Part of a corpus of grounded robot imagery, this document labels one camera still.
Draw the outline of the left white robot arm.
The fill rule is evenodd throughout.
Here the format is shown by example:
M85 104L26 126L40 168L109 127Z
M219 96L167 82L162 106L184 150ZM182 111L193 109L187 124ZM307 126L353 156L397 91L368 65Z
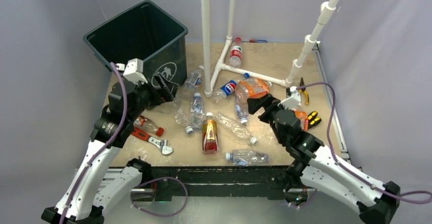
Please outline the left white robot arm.
M41 218L47 223L104 223L105 215L134 186L145 188L152 181L150 164L131 160L120 177L99 192L100 183L114 158L134 130L143 111L173 101L179 85L156 73L156 88L143 74L119 75L108 93L90 135L84 159L66 193Z

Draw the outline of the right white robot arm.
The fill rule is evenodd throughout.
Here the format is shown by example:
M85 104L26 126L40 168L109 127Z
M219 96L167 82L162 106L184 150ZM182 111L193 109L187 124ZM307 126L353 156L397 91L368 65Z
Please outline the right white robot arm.
M339 156L323 141L301 128L294 111L285 109L270 94L247 100L248 111L260 108L259 120L268 123L279 144L294 158L286 173L287 183L315 188L355 211L363 223L390 223L400 201L400 187L384 183L360 171Z

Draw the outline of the large orange soda bottle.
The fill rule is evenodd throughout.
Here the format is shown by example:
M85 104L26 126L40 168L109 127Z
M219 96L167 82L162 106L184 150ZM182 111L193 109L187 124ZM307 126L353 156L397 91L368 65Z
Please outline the large orange soda bottle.
M250 77L240 81L234 92L242 103L247 103L249 98L259 99L267 95L272 85L270 81Z

